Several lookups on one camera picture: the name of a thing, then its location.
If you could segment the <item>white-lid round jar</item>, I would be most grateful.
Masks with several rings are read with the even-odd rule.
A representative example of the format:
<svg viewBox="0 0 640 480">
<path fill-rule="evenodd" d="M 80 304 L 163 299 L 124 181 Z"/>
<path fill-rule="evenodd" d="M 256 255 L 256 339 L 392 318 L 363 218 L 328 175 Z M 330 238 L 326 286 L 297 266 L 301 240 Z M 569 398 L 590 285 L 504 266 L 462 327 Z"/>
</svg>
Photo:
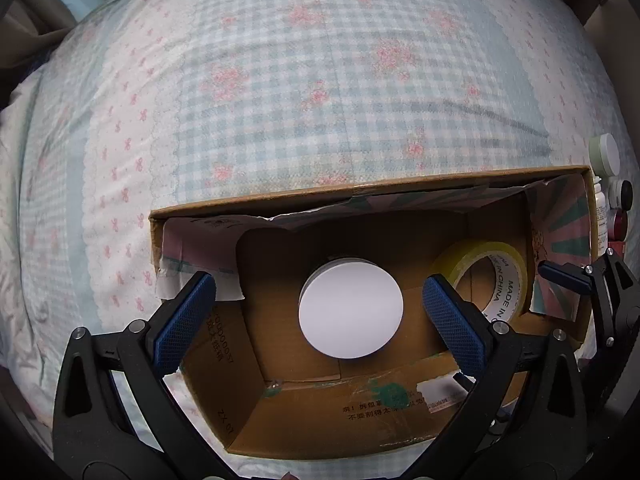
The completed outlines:
<svg viewBox="0 0 640 480">
<path fill-rule="evenodd" d="M 403 317 L 404 297 L 396 280 L 362 259 L 320 266 L 298 298 L 298 324 L 306 341 L 334 359 L 360 359 L 381 350 Z"/>
</svg>

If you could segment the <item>left brown curtain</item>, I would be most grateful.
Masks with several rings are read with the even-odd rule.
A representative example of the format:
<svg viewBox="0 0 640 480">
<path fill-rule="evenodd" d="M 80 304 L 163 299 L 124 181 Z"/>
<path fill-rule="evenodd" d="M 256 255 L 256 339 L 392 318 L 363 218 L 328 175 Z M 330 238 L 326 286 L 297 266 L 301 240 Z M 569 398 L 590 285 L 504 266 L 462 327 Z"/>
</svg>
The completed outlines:
<svg viewBox="0 0 640 480">
<path fill-rule="evenodd" d="M 62 0 L 13 0 L 1 18 L 1 108 L 76 26 Z"/>
</svg>

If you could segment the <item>white pill bottle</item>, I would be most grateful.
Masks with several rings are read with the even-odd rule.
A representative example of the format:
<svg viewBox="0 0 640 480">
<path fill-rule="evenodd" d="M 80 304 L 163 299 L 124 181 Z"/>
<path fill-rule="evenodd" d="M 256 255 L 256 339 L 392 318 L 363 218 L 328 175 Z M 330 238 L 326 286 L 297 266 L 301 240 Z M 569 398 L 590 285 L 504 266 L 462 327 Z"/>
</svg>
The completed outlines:
<svg viewBox="0 0 640 480">
<path fill-rule="evenodd" d="M 597 215 L 597 253 L 601 257 L 608 249 L 608 199 L 602 188 L 602 179 L 593 176 L 593 192 L 596 199 Z"/>
</svg>

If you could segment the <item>yellow tape roll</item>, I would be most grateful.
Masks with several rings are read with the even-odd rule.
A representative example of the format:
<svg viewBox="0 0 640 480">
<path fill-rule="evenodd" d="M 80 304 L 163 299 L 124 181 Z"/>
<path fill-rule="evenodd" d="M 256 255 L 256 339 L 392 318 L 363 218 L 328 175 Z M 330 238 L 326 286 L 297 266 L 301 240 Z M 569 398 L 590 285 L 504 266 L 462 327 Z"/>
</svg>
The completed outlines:
<svg viewBox="0 0 640 480">
<path fill-rule="evenodd" d="M 431 274 L 442 274 L 473 300 L 489 321 L 510 323 L 524 306 L 527 270 L 511 245 L 487 240 L 464 240 L 445 249 L 432 263 Z"/>
</svg>

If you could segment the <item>open cardboard box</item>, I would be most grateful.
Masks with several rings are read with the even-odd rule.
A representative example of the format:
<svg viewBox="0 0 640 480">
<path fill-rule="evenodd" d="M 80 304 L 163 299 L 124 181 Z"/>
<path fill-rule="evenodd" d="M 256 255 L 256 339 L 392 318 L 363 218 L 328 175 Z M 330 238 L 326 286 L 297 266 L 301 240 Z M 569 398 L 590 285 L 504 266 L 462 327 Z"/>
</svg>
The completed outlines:
<svg viewBox="0 0 640 480">
<path fill-rule="evenodd" d="M 456 362 L 422 300 L 435 259 L 464 240 L 523 257 L 523 334 L 585 339 L 584 300 L 537 273 L 541 260 L 594 256 L 593 184 L 584 166 L 413 178 L 172 206 L 150 215 L 157 289 L 173 297 L 198 270 L 217 298 L 181 364 L 224 448 L 279 460 L 385 452 L 436 436 L 464 397 Z M 370 356 L 340 360 L 306 341 L 298 297 L 331 261 L 372 262 L 398 283 L 404 317 Z"/>
</svg>

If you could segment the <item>red small carton box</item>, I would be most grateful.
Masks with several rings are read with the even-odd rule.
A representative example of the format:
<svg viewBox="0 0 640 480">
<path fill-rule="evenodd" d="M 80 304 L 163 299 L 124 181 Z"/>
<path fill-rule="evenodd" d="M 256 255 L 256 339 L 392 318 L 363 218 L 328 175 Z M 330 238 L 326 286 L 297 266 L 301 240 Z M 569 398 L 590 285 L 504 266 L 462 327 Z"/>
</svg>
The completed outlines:
<svg viewBox="0 0 640 480">
<path fill-rule="evenodd" d="M 628 233 L 628 214 L 623 209 L 610 209 L 606 226 L 608 227 L 608 248 L 623 257 Z"/>
</svg>

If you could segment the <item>patterned bed sheet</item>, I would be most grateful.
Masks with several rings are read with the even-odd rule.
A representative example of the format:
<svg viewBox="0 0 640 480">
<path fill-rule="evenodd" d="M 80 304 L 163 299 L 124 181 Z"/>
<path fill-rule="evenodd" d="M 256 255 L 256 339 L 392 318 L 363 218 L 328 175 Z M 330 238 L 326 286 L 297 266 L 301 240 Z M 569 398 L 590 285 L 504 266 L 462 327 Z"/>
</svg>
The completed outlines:
<svg viewBox="0 0 640 480">
<path fill-rule="evenodd" d="M 614 136 L 605 66 L 561 0 L 110 0 L 1 115 L 1 363 L 49 441 L 70 332 L 158 304 L 154 209 L 577 165 Z"/>
</svg>

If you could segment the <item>white-lid green jar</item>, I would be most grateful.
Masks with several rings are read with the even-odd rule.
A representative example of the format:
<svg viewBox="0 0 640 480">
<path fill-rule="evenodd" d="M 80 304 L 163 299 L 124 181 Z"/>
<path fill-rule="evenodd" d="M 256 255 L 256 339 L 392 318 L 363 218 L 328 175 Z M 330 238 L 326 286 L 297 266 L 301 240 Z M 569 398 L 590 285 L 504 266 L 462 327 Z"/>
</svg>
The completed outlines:
<svg viewBox="0 0 640 480">
<path fill-rule="evenodd" d="M 598 177 L 617 177 L 620 174 L 620 151 L 611 133 L 590 138 L 588 151 L 591 169 Z"/>
</svg>

